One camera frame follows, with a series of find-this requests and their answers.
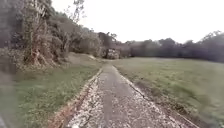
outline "grass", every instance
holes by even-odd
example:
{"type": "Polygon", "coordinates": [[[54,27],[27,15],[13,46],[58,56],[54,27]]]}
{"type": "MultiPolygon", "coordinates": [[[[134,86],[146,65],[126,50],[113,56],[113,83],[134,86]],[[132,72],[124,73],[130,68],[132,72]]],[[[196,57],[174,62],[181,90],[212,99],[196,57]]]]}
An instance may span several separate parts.
{"type": "Polygon", "coordinates": [[[18,75],[15,92],[22,127],[46,127],[47,119],[76,96],[101,67],[99,62],[84,55],[72,59],[73,64],[66,67],[18,75]]]}
{"type": "Polygon", "coordinates": [[[159,97],[157,102],[168,97],[171,107],[182,107],[185,114],[205,121],[209,127],[219,127],[224,121],[224,64],[159,58],[113,63],[130,80],[153,90],[152,95],[159,97]]]}

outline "treeline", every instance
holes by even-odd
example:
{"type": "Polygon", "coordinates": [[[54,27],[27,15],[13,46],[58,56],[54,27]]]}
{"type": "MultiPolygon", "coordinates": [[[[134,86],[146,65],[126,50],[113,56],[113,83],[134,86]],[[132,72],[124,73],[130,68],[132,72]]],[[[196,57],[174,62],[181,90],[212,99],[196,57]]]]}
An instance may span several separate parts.
{"type": "Polygon", "coordinates": [[[171,38],[158,41],[128,41],[122,46],[123,57],[163,57],[190,58],[216,62],[224,62],[224,33],[215,31],[209,33],[198,42],[192,40],[184,44],[171,38]]]}
{"type": "MultiPolygon", "coordinates": [[[[19,65],[41,66],[61,64],[69,52],[103,56],[99,34],[75,22],[79,12],[74,13],[72,17],[76,18],[73,19],[55,11],[51,4],[51,0],[1,2],[1,59],[14,59],[19,65]]],[[[77,7],[78,10],[83,8],[82,5],[77,7]]]]}

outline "green lawn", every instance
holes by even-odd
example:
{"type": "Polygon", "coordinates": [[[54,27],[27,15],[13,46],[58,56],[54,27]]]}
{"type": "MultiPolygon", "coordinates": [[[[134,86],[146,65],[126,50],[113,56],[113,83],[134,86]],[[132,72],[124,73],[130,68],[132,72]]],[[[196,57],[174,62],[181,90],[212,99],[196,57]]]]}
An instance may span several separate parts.
{"type": "Polygon", "coordinates": [[[159,58],[113,63],[134,83],[150,88],[156,102],[162,104],[168,99],[173,109],[183,109],[184,112],[178,111],[199,117],[214,127],[218,127],[217,120],[224,121],[224,64],[159,58]]]}
{"type": "Polygon", "coordinates": [[[47,119],[76,96],[85,82],[95,75],[101,64],[83,55],[73,57],[71,65],[45,71],[20,73],[15,92],[18,119],[23,127],[43,128],[47,119]]]}

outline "concrete walkway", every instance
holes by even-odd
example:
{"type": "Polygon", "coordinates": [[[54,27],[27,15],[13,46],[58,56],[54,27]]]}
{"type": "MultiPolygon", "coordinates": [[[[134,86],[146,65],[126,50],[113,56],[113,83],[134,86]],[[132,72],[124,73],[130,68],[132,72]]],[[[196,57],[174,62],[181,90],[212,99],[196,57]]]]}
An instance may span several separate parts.
{"type": "Polygon", "coordinates": [[[107,65],[91,86],[81,109],[68,127],[72,128],[188,128],[167,116],[140,90],[107,65]]]}

